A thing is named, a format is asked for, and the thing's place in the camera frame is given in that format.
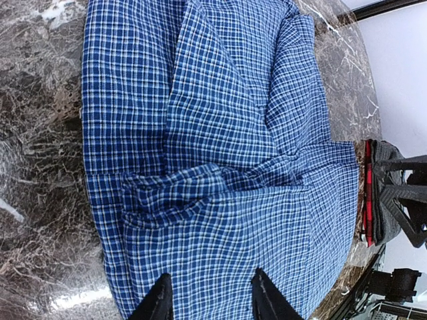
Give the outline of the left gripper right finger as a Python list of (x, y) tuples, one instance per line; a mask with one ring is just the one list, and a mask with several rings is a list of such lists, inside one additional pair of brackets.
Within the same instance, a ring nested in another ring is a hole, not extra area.
[(263, 269), (251, 280), (252, 313), (257, 320), (302, 320)]

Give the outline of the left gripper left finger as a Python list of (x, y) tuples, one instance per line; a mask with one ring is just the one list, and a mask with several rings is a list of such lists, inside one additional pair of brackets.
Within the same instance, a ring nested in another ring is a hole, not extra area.
[(169, 273), (161, 274), (128, 319), (173, 320), (173, 289)]

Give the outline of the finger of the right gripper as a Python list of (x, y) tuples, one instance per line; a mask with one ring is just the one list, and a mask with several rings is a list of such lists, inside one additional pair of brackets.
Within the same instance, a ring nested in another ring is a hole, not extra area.
[(398, 222), (413, 247), (426, 245), (425, 185), (386, 185), (380, 202)]
[(373, 173), (380, 179), (382, 179), (385, 174), (392, 171), (426, 171), (426, 158), (427, 155), (421, 155), (404, 159), (394, 158), (381, 160), (373, 164), (372, 170)]

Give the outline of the black striped shirt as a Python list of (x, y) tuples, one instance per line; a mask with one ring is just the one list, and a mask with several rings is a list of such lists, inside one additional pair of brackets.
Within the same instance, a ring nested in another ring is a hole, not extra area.
[(402, 185), (403, 173), (401, 171), (383, 172), (379, 162), (386, 160), (403, 159), (399, 149), (386, 141), (370, 140), (372, 163), (372, 238), (376, 246), (383, 245), (401, 232), (401, 226), (394, 218), (383, 199), (383, 193), (387, 185)]

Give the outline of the blue checked long sleeve shirt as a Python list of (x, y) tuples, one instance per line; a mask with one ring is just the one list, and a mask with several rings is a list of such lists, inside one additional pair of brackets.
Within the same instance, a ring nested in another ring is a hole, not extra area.
[(359, 167), (331, 138), (293, 1), (90, 1), (87, 192), (123, 318), (171, 275), (176, 319), (251, 319), (262, 269), (303, 318), (350, 249)]

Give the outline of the red plaid shirt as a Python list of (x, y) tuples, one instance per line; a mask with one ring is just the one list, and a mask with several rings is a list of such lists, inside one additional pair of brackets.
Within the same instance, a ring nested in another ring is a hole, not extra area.
[(365, 141), (364, 158), (364, 206), (361, 240), (367, 247), (374, 244), (373, 240), (373, 210), (372, 210), (372, 147), (371, 140)]

